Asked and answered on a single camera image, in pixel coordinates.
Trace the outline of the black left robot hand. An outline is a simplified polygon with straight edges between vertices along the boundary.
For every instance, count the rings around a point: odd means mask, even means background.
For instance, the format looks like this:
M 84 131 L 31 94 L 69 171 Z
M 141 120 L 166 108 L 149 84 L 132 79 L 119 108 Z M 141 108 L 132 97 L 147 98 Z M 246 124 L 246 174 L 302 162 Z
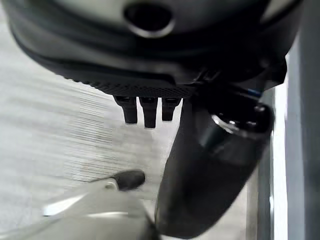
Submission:
M 192 239 L 235 201 L 270 144 L 261 97 L 282 84 L 301 0 L 4 0 L 17 45 L 49 71 L 114 97 L 125 122 L 179 128 L 155 226 Z

